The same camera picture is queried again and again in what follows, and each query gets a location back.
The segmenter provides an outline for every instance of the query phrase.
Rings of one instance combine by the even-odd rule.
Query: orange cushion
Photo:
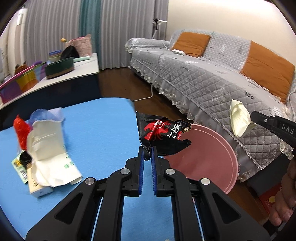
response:
[[[295,66],[271,50],[251,41],[247,61],[241,73],[265,87],[286,103]]]
[[[185,54],[192,57],[200,57],[205,51],[210,37],[210,35],[206,34],[183,32],[172,47],[172,50],[177,49],[184,51]]]

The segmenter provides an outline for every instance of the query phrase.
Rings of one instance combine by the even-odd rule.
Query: white power strip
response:
[[[174,49],[173,52],[174,52],[175,54],[179,54],[179,55],[186,55],[184,51],[177,50],[177,49]]]

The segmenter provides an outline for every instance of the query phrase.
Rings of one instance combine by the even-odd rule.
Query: sofa armrest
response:
[[[168,48],[169,45],[170,42],[165,40],[133,38],[128,40],[124,47],[132,53],[135,48]]]

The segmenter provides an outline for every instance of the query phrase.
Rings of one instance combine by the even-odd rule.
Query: red crab logo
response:
[[[144,128],[144,131],[149,129],[149,133],[145,136],[145,139],[148,141],[155,140],[156,138],[161,140],[161,133],[168,133],[168,128],[165,127],[166,124],[169,124],[169,121],[163,122],[158,120],[155,123],[149,123]]]

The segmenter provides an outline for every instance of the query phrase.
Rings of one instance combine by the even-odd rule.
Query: label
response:
[[[279,123],[279,128],[283,131],[285,131],[287,134],[290,134],[292,136],[296,136],[296,129],[295,126],[290,126],[287,123]]]
[[[13,168],[17,171],[19,177],[21,178],[23,183],[28,182],[28,175],[27,175],[27,170],[25,167],[22,165],[22,163],[19,160],[20,155],[18,155],[16,158],[14,158],[11,162]]]

